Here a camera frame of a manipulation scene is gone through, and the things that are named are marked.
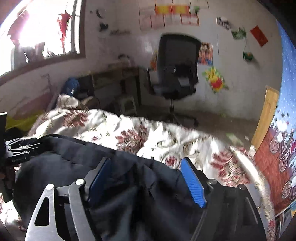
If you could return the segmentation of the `floral white red bedspread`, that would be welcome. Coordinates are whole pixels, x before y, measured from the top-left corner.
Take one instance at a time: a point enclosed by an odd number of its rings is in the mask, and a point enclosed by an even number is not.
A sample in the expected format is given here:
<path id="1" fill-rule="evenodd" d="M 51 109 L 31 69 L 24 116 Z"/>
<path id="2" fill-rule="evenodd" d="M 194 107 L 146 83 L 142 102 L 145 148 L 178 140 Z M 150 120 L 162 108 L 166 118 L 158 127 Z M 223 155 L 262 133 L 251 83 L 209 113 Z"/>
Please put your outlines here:
<path id="1" fill-rule="evenodd" d="M 230 187 L 246 185 L 261 216 L 267 240 L 275 240 L 270 188 L 255 166 L 253 151 L 226 144 L 194 128 L 90 108 L 89 102 L 89 98 L 79 101 L 60 95 L 55 108 L 44 111 L 28 132 L 18 128 L 10 130 L 33 138 L 60 134 L 153 159 L 173 169 L 180 168 L 182 158 L 188 157 L 197 169 L 221 184 Z"/>

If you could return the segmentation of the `certificates cluster on wall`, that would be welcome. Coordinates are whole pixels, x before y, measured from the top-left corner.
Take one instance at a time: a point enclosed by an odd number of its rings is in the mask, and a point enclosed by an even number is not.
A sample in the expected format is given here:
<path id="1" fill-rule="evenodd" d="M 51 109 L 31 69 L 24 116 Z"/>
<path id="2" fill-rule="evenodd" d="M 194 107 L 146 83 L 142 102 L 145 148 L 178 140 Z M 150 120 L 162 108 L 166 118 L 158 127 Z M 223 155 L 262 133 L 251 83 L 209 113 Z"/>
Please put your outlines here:
<path id="1" fill-rule="evenodd" d="M 140 30 L 157 30 L 174 25 L 199 26 L 199 11 L 208 8 L 208 1 L 138 1 Z"/>

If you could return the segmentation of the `items stacked on desk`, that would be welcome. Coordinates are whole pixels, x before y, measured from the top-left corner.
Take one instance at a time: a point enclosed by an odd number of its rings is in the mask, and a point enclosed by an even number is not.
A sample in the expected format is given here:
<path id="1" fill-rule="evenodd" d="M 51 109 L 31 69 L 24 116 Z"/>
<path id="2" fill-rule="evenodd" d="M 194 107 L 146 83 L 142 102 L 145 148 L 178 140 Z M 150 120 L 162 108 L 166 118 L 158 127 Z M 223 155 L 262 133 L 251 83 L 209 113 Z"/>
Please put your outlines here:
<path id="1" fill-rule="evenodd" d="M 119 54 L 116 61 L 109 64 L 109 68 L 130 68 L 134 67 L 135 62 L 133 57 L 126 54 Z"/>

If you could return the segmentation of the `black white wall photos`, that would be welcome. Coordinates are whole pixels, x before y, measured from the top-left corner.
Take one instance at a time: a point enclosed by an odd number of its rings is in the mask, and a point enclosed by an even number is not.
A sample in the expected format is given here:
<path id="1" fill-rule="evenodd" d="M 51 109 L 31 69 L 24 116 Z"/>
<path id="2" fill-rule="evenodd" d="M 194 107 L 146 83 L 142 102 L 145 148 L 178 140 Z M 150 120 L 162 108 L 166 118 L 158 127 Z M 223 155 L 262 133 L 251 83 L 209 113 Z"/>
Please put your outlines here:
<path id="1" fill-rule="evenodd" d="M 219 26 L 224 27 L 226 30 L 230 30 L 231 28 L 230 22 L 225 17 L 217 16 L 216 22 Z"/>

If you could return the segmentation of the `dark navy puffer jacket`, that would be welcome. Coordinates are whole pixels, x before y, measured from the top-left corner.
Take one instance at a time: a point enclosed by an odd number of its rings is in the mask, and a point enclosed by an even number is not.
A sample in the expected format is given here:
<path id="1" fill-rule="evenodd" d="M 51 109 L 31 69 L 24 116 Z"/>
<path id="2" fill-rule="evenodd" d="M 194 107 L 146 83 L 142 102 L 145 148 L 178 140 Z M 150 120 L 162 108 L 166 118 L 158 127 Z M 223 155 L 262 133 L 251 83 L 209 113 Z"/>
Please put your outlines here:
<path id="1" fill-rule="evenodd" d="M 41 153 L 21 165 L 14 206 L 28 225 L 47 184 L 67 186 L 103 157 L 112 172 L 90 209 L 103 240 L 190 240 L 202 215 L 182 173 L 165 164 L 61 135 L 40 138 Z"/>

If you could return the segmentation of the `wooden desk with shelf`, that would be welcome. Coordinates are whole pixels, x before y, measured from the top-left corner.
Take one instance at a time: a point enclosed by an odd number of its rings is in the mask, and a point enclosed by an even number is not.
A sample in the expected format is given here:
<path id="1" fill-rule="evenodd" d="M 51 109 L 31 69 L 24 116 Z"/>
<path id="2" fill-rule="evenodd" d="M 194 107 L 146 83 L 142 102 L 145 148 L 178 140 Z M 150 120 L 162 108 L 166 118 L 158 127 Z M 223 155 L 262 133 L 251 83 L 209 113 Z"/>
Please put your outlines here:
<path id="1" fill-rule="evenodd" d="M 127 94 L 126 80 L 134 79 L 137 90 L 138 106 L 142 105 L 139 67 L 115 68 L 99 73 L 90 73 L 86 76 L 77 77 L 80 90 L 87 93 L 87 96 L 95 96 L 95 91 L 108 85 L 119 83 L 121 93 Z"/>

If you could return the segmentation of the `window with brown frame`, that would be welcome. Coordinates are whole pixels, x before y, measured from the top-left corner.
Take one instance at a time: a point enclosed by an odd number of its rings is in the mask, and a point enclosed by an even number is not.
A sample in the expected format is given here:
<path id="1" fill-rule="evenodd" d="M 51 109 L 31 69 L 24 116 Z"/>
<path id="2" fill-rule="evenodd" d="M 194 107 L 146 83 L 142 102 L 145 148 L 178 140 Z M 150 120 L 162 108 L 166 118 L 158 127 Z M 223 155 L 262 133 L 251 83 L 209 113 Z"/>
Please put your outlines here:
<path id="1" fill-rule="evenodd" d="M 1 85 L 86 57 L 86 1 L 20 1 L 1 23 Z"/>

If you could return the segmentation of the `pale green plastic stool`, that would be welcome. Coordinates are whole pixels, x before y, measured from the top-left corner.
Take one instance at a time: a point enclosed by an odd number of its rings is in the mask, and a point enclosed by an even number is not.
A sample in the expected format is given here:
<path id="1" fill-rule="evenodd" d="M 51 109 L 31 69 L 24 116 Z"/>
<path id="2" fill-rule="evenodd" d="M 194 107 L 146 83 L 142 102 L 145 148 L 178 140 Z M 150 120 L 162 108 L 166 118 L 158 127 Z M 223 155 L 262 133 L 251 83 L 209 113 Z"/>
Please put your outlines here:
<path id="1" fill-rule="evenodd" d="M 131 95 L 120 96 L 117 100 L 121 114 L 123 115 L 137 115 L 137 107 L 135 100 Z"/>

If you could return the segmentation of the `blue bicycle print curtain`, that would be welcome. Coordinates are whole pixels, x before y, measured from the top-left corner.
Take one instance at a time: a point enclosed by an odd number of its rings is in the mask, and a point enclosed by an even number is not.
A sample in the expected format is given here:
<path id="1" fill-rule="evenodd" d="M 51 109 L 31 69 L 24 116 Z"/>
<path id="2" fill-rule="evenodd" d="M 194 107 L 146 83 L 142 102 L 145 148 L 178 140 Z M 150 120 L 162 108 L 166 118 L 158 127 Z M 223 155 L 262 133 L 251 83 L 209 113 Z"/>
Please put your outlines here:
<path id="1" fill-rule="evenodd" d="M 270 186 L 274 213 L 295 202 L 295 45 L 278 25 L 282 47 L 282 78 L 273 119 L 255 154 L 258 169 Z"/>

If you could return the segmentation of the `light wooden board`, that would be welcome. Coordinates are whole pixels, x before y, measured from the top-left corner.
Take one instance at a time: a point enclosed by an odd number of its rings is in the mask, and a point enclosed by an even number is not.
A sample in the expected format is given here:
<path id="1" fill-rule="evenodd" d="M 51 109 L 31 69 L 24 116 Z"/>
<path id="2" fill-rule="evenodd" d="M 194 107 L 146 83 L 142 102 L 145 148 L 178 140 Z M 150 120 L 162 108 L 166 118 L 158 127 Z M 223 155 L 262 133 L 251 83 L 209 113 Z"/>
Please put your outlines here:
<path id="1" fill-rule="evenodd" d="M 251 144 L 256 150 L 260 147 L 272 122 L 280 92 L 266 85 L 264 104 Z"/>

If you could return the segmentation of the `cartoon character poster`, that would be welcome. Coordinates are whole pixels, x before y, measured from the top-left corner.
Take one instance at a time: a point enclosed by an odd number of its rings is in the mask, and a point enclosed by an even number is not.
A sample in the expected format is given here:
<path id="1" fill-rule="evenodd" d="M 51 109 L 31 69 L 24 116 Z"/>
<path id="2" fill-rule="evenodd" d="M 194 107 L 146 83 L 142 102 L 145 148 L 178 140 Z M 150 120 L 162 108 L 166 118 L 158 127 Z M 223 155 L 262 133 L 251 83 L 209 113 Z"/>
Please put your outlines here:
<path id="1" fill-rule="evenodd" d="M 198 57 L 198 64 L 213 65 L 213 44 L 202 42 Z"/>

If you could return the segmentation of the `red paper on wall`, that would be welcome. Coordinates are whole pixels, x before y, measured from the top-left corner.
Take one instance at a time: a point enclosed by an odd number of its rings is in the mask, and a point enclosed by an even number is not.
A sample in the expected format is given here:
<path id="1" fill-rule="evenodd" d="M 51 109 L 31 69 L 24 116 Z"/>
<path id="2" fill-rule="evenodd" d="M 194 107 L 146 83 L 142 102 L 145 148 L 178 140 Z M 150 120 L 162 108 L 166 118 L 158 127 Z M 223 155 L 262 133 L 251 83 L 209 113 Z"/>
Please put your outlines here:
<path id="1" fill-rule="evenodd" d="M 262 30 L 260 29 L 260 27 L 256 26 L 253 29 L 251 29 L 250 32 L 255 37 L 255 39 L 257 40 L 257 42 L 259 43 L 259 45 L 261 47 L 263 47 L 268 42 L 267 37 L 262 32 Z"/>

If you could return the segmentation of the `Winnie the Pooh poster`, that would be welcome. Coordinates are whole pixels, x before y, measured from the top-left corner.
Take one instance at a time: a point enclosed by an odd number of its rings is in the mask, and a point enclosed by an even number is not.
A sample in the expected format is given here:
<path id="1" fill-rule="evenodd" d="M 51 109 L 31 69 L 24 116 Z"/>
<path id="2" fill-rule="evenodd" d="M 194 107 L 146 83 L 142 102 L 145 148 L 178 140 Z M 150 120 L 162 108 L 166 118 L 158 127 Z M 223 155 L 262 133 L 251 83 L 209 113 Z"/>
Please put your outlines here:
<path id="1" fill-rule="evenodd" d="M 229 89 L 225 83 L 224 77 L 214 66 L 205 70 L 202 75 L 210 85 L 214 94 L 218 93 L 222 89 Z"/>

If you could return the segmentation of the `round wall clock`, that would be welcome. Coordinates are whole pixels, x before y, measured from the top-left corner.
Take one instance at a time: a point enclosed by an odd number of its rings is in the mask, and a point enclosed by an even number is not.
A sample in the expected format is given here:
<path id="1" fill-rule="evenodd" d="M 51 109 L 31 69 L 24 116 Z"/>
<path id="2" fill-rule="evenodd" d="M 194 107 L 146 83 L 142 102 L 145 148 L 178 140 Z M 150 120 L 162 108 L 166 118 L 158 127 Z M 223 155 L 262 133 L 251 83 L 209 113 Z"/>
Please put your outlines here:
<path id="1" fill-rule="evenodd" d="M 104 19 L 106 17 L 106 9 L 104 8 L 97 8 L 96 9 L 96 15 L 100 18 L 100 19 Z"/>

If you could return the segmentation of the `colourful poster behind chair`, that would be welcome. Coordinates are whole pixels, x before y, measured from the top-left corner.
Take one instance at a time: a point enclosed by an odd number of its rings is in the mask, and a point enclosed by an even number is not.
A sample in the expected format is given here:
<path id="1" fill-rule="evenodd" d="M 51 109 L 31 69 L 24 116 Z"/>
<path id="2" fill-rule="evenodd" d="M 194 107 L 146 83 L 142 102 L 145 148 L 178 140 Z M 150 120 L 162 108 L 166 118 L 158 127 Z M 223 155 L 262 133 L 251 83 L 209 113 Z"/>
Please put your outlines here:
<path id="1" fill-rule="evenodd" d="M 157 58 L 158 58 L 158 51 L 154 51 L 151 61 L 150 61 L 150 69 L 156 71 L 157 69 Z"/>

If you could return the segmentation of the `blue backpack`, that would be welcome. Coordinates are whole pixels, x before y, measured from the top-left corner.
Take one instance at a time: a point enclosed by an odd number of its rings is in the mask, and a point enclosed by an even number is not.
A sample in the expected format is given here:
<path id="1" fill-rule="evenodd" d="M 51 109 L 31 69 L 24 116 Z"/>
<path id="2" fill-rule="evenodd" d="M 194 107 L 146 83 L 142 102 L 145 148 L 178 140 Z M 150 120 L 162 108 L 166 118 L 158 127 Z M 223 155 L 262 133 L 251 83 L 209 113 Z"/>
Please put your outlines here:
<path id="1" fill-rule="evenodd" d="M 64 83 L 60 94 L 65 94 L 69 96 L 75 96 L 80 89 L 79 81 L 76 78 L 68 78 L 67 81 Z"/>

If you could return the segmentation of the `green hanging wall pouch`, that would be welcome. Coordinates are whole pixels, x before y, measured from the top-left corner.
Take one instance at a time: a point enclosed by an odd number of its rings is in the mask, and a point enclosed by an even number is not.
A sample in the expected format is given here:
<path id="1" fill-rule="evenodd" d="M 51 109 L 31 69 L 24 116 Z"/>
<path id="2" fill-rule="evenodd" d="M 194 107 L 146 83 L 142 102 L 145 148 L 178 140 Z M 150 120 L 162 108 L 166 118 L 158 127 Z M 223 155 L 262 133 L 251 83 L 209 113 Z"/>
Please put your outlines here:
<path id="1" fill-rule="evenodd" d="M 251 52 L 243 52 L 243 59 L 247 62 L 251 62 L 254 59 L 254 55 Z"/>

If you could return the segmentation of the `black mesh office chair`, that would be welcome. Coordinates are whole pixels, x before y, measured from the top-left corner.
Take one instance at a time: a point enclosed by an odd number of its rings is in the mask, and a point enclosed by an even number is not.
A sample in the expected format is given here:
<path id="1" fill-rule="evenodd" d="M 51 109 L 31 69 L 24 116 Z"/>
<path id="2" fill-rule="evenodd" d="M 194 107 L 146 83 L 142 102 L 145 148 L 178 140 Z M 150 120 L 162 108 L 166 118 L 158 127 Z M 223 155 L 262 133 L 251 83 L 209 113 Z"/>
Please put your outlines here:
<path id="1" fill-rule="evenodd" d="M 151 95 L 170 101 L 169 113 L 163 117 L 168 123 L 180 125 L 178 118 L 186 118 L 192 120 L 195 127 L 199 125 L 196 117 L 175 112 L 174 102 L 196 93 L 201 45 L 201 41 L 192 36 L 161 35 L 156 61 L 157 82 L 152 82 L 152 69 L 148 68 L 147 90 Z"/>

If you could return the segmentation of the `yellow green cloth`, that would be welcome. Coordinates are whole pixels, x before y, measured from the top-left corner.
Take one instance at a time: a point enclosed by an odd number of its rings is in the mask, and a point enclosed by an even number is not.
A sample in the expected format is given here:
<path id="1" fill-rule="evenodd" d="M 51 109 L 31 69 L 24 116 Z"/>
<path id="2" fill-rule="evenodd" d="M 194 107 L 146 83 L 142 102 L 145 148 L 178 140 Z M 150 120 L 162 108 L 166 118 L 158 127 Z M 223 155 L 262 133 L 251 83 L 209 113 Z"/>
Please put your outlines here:
<path id="1" fill-rule="evenodd" d="M 37 113 L 34 113 L 26 118 L 22 118 L 19 120 L 16 120 L 10 116 L 6 117 L 6 131 L 12 129 L 12 128 L 18 128 L 22 132 L 28 132 L 35 121 L 38 119 L 39 116 L 44 114 L 43 111 L 39 111 Z"/>

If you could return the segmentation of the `green photo on wall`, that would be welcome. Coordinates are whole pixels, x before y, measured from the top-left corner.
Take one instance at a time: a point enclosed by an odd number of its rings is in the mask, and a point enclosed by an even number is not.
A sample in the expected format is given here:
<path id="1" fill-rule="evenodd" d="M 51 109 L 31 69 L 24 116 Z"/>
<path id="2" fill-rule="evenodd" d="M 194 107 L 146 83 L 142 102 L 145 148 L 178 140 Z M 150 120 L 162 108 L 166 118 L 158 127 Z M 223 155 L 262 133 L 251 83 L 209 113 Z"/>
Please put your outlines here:
<path id="1" fill-rule="evenodd" d="M 231 31 L 234 40 L 242 40 L 246 38 L 246 31 L 244 28 L 238 28 L 237 30 Z"/>

